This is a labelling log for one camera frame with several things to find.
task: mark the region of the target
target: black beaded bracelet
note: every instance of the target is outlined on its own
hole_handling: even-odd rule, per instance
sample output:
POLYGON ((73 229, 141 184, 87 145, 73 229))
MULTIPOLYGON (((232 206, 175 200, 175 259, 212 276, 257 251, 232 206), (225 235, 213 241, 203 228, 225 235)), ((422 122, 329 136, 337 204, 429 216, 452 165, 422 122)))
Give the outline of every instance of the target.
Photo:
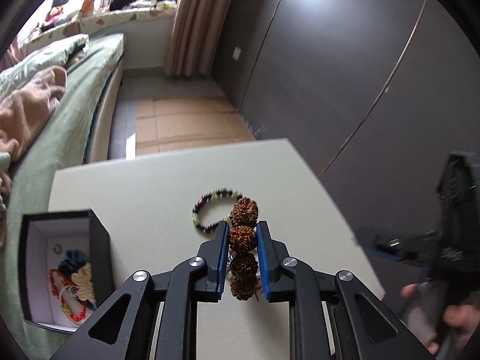
POLYGON ((212 199, 218 199, 218 198, 233 198, 236 200, 239 200, 243 197, 241 193, 239 193, 237 190, 227 190, 226 188, 223 188, 221 190, 213 190, 210 193, 207 193, 202 196, 202 198, 198 201, 198 203, 195 205, 193 209, 193 224, 195 227, 199 230, 205 231, 206 233, 210 233, 212 230, 215 230, 218 227, 218 224, 220 221, 225 221, 228 219, 228 215, 225 216, 223 219, 220 219, 218 222, 211 223, 208 226, 202 226, 200 224, 200 217, 198 216, 198 213, 200 212, 200 209, 205 206, 205 204, 212 200, 212 199))

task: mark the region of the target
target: dark gray wardrobe door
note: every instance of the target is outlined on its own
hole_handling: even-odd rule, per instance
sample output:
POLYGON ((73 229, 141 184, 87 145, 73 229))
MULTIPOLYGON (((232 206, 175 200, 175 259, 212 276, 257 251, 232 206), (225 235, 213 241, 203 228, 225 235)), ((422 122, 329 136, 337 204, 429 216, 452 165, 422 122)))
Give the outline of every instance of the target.
POLYGON ((321 182, 353 230, 426 231, 448 153, 480 151, 480 58, 428 0, 418 31, 364 125, 321 182))
POLYGON ((232 0, 215 52, 212 78, 240 108, 251 72, 280 0, 232 0), (238 61, 235 47, 241 49, 238 61))
POLYGON ((364 117, 423 0, 281 0, 240 112, 318 172, 364 117))

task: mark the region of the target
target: brown blanket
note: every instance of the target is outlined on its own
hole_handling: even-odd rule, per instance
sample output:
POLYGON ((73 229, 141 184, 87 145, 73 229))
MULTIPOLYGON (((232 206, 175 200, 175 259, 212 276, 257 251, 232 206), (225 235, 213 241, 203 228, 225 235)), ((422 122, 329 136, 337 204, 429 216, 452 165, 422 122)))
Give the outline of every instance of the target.
MULTIPOLYGON (((65 92, 67 72, 52 66, 39 71, 21 89, 0 103, 0 153, 18 161, 42 131, 65 92)), ((11 192, 11 180, 0 171, 0 192, 11 192)), ((5 242, 5 206, 0 197, 0 247, 5 242)))

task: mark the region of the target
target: floor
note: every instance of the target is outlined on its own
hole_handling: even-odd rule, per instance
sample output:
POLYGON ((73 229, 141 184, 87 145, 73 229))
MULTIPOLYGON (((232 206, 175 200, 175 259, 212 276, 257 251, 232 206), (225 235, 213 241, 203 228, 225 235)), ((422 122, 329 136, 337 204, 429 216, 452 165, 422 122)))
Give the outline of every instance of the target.
POLYGON ((110 131, 109 159, 254 140, 212 79, 167 79, 126 70, 110 131))

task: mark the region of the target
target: gray tile floor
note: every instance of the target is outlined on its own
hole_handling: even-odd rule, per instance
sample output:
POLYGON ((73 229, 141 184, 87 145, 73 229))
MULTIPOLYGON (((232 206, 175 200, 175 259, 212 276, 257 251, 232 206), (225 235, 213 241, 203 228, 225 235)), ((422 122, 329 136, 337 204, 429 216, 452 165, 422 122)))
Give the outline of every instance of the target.
POLYGON ((168 96, 222 96, 208 79, 166 78, 159 69, 126 70, 118 90, 110 130, 109 160, 126 158, 126 142, 135 134, 138 100, 168 96))

